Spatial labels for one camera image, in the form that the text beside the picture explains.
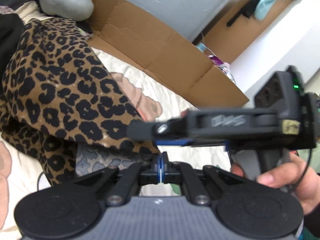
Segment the person's right hand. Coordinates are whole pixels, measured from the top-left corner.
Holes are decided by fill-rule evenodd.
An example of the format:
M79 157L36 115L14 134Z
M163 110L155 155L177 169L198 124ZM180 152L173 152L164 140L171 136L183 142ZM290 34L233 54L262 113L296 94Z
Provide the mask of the person's right hand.
M298 183L305 167L306 162L290 152L290 162L259 175L257 182L276 189L286 185L294 185ZM319 175L313 168L308 167L305 176L295 190L295 194L305 215L312 213L319 205Z

